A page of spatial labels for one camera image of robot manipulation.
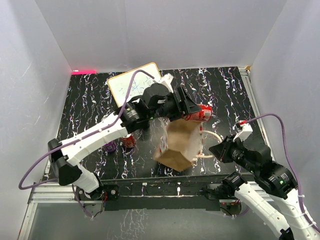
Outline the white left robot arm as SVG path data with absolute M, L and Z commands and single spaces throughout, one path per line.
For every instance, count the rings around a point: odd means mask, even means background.
M 171 92 L 163 84 L 153 83 L 86 131 L 62 141 L 50 140 L 47 146 L 51 168 L 60 186 L 77 186 L 97 200 L 103 195 L 103 184 L 97 174 L 80 164 L 85 157 L 113 140 L 143 129 L 152 119 L 168 118 L 173 122 L 200 111 L 201 107 L 183 87 Z

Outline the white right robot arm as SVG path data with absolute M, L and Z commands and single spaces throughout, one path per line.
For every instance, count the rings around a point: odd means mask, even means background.
M 249 120 L 236 123 L 237 134 L 228 135 L 209 151 L 223 163 L 232 163 L 250 172 L 255 183 L 275 202 L 275 209 L 258 194 L 245 178 L 233 172 L 216 188 L 205 187 L 200 194 L 210 199 L 244 202 L 280 240 L 318 240 L 320 229 L 304 205 L 301 187 L 294 169 L 273 160 L 271 149 L 260 144 L 247 148 L 244 141 L 253 132 Z

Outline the watermelon print canvas bag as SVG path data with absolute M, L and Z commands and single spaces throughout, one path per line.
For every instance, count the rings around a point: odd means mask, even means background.
M 212 154 L 205 155 L 204 134 L 213 136 L 218 143 L 222 138 L 215 132 L 203 129 L 199 121 L 179 119 L 165 122 L 160 119 L 163 135 L 160 138 L 153 159 L 166 167 L 182 172 L 193 166 L 199 158 L 213 158 Z

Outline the red cola can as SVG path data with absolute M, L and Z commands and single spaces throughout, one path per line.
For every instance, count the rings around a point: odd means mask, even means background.
M 136 140 L 135 140 L 134 135 L 132 133 L 121 137 L 120 140 L 125 148 L 131 149 L 136 146 Z
M 189 114 L 184 117 L 186 121 L 198 121 L 198 122 L 208 122 L 212 117 L 212 107 L 205 104 L 198 105 L 201 111 Z

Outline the purple soda can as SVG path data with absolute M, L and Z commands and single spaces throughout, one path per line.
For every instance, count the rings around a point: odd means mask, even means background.
M 116 142 L 113 140 L 113 141 L 110 141 L 108 143 L 106 143 L 104 146 L 103 146 L 103 149 L 107 152 L 107 153 L 113 153 L 116 151 L 117 149 L 117 144 Z

